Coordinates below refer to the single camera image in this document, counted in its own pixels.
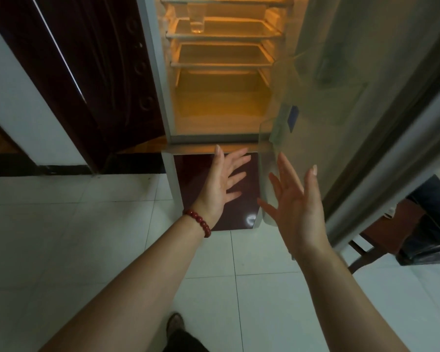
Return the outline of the person's left hand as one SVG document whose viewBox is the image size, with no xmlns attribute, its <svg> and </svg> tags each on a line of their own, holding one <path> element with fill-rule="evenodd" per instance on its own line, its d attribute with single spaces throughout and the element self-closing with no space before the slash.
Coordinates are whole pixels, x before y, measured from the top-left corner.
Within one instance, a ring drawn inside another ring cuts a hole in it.
<svg viewBox="0 0 440 352">
<path fill-rule="evenodd" d="M 243 179 L 228 178 L 228 155 L 248 155 L 248 148 L 240 148 L 237 151 L 225 155 L 223 169 L 213 169 L 213 159 L 205 184 L 191 206 L 191 210 L 202 217 L 208 227 L 212 229 L 221 218 L 224 206 L 224 195 Z"/>
</svg>

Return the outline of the person's brown shoe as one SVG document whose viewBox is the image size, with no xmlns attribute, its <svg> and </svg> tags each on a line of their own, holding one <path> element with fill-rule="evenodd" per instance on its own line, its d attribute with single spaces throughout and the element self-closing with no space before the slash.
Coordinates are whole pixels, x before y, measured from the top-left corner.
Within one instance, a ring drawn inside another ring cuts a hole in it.
<svg viewBox="0 0 440 352">
<path fill-rule="evenodd" d="M 169 341 L 173 334 L 178 331 L 186 331 L 184 319 L 179 312 L 173 312 L 166 322 L 166 340 Z"/>
</svg>

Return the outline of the clear drinking glass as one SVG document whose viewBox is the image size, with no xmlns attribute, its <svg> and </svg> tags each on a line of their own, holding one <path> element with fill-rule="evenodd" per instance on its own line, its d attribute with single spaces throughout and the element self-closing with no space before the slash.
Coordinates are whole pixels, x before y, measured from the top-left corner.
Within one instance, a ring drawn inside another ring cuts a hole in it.
<svg viewBox="0 0 440 352">
<path fill-rule="evenodd" d="M 188 3 L 187 12 L 190 30 L 194 34 L 202 34 L 205 31 L 205 16 L 207 5 L 201 3 Z"/>
</svg>

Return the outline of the person's right forearm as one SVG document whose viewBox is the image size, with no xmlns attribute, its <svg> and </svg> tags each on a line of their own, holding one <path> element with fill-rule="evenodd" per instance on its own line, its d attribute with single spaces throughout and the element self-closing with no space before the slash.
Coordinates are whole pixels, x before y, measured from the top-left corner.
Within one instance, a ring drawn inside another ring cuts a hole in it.
<svg viewBox="0 0 440 352">
<path fill-rule="evenodd" d="M 410 352 L 330 245 L 293 253 L 330 352 Z"/>
</svg>

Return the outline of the glass fridge shelf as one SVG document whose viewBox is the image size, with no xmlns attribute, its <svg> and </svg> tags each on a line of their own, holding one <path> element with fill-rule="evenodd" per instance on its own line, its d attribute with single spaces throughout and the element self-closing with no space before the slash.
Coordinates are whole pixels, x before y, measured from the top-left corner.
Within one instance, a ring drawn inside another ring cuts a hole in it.
<svg viewBox="0 0 440 352">
<path fill-rule="evenodd" d="M 184 41 L 258 41 L 280 39 L 283 34 L 264 20 L 207 17 L 204 30 L 195 33 L 187 18 L 178 18 L 170 23 L 165 37 Z"/>
<path fill-rule="evenodd" d="M 173 68 L 269 68 L 273 57 L 260 44 L 231 42 L 184 42 L 172 52 Z"/>
<path fill-rule="evenodd" d="M 227 4 L 227 5 L 265 5 L 267 7 L 289 7 L 294 0 L 160 0 L 168 4 Z"/>
</svg>

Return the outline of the black plastic bag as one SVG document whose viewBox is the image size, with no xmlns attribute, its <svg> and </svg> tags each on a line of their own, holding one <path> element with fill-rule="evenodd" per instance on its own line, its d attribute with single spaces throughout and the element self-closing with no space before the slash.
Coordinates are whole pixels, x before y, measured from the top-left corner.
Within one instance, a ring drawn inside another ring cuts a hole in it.
<svg viewBox="0 0 440 352">
<path fill-rule="evenodd" d="M 440 246 L 431 247 L 412 258 L 400 250 L 395 259 L 400 266 L 434 265 L 440 264 Z"/>
</svg>

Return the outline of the blue label sticker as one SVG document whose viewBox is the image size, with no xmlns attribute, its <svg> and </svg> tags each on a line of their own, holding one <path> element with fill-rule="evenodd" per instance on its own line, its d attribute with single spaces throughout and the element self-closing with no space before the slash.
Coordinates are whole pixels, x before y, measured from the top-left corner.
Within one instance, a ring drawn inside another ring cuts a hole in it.
<svg viewBox="0 0 440 352">
<path fill-rule="evenodd" d="M 292 133 L 299 116 L 299 108 L 296 105 L 291 106 L 287 116 L 287 126 L 289 132 Z"/>
</svg>

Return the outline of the person's dark trouser leg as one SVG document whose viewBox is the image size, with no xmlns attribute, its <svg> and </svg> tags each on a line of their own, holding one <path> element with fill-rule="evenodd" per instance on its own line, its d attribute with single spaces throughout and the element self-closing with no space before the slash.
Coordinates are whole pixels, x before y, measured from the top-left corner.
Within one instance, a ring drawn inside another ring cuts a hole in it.
<svg viewBox="0 0 440 352">
<path fill-rule="evenodd" d="M 178 329 L 167 339 L 162 352 L 210 352 L 197 338 L 189 332 Z"/>
</svg>

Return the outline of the clear fridge door bin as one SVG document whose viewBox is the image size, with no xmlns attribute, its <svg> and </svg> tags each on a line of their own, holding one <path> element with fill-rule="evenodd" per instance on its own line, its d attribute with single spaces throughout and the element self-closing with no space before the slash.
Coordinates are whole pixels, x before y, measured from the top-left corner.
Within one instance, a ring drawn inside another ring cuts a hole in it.
<svg viewBox="0 0 440 352">
<path fill-rule="evenodd" d="M 258 137 L 258 173 L 260 198 L 273 207 L 278 206 L 269 174 L 280 177 L 277 158 L 284 153 L 294 170 L 302 180 L 305 169 L 299 164 L 298 144 L 290 132 L 286 117 L 277 116 L 264 121 L 259 127 Z"/>
</svg>

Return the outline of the person's right hand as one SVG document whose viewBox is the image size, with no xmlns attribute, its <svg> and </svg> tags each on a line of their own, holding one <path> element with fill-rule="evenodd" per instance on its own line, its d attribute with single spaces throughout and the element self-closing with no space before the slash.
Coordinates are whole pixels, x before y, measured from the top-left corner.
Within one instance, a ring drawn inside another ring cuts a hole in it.
<svg viewBox="0 0 440 352">
<path fill-rule="evenodd" d="M 318 196 L 305 196 L 305 181 L 301 182 L 283 153 L 278 155 L 277 166 L 279 173 L 284 173 L 287 178 L 283 227 L 278 230 L 292 258 L 304 266 L 317 254 L 332 250 L 326 233 L 320 189 Z"/>
</svg>

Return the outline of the dark wooden door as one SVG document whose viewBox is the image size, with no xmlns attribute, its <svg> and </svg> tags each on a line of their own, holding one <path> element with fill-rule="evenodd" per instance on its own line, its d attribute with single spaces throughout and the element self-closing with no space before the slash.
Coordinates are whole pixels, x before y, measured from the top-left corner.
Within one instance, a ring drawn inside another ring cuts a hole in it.
<svg viewBox="0 0 440 352">
<path fill-rule="evenodd" d="M 97 174 L 160 174 L 165 134 L 137 0 L 0 0 L 0 36 Z"/>
</svg>

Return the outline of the brown wooden chair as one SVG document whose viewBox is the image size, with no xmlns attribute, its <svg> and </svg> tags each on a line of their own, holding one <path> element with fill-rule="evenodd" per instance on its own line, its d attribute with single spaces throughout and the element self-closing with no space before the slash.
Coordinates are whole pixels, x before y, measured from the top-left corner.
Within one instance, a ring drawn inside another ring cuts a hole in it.
<svg viewBox="0 0 440 352">
<path fill-rule="evenodd" d="M 399 202 L 393 218 L 381 217 L 359 234 L 358 237 L 369 243 L 371 249 L 364 250 L 355 240 L 349 242 L 349 246 L 360 255 L 349 266 L 349 271 L 353 274 L 387 254 L 397 255 L 425 213 L 421 206 L 409 199 Z"/>
</svg>

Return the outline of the white fridge body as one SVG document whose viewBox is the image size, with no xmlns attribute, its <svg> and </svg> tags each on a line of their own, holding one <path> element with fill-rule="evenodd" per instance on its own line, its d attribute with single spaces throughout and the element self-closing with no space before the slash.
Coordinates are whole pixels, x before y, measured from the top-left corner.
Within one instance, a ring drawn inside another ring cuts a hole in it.
<svg viewBox="0 0 440 352">
<path fill-rule="evenodd" d="M 161 102 L 168 149 L 162 154 L 175 213 L 182 214 L 182 198 L 176 174 L 175 155 L 213 154 L 216 144 L 229 154 L 242 147 L 258 153 L 260 125 L 270 118 L 288 116 L 299 108 L 292 135 L 298 144 L 299 164 L 305 172 L 316 163 L 309 125 L 305 122 L 305 92 L 293 89 L 298 67 L 293 56 L 306 50 L 306 26 L 317 0 L 294 0 L 289 7 L 265 5 L 207 4 L 207 17 L 264 20 L 283 37 L 258 41 L 169 40 L 165 32 L 175 19 L 187 18 L 186 4 L 137 0 L 142 23 L 148 27 L 149 55 L 154 62 L 155 85 Z M 172 52 L 184 42 L 231 42 L 262 45 L 273 57 L 269 68 L 173 68 Z"/>
</svg>

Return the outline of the person's left forearm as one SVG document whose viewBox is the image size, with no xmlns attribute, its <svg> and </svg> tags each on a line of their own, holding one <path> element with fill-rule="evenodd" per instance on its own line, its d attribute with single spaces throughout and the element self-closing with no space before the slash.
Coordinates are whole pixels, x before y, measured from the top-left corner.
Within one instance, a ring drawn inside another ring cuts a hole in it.
<svg viewBox="0 0 440 352">
<path fill-rule="evenodd" d="M 39 352 L 144 351 L 210 234 L 200 216 L 176 220 Z"/>
</svg>

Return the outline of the open fridge door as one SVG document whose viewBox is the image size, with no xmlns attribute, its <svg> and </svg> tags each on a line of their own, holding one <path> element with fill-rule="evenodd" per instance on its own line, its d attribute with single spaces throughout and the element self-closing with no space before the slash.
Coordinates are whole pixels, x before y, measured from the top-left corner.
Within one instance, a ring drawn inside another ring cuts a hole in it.
<svg viewBox="0 0 440 352">
<path fill-rule="evenodd" d="M 394 151 L 440 71 L 440 0 L 317 0 L 293 56 L 329 240 L 340 251 L 392 201 L 374 166 Z"/>
</svg>

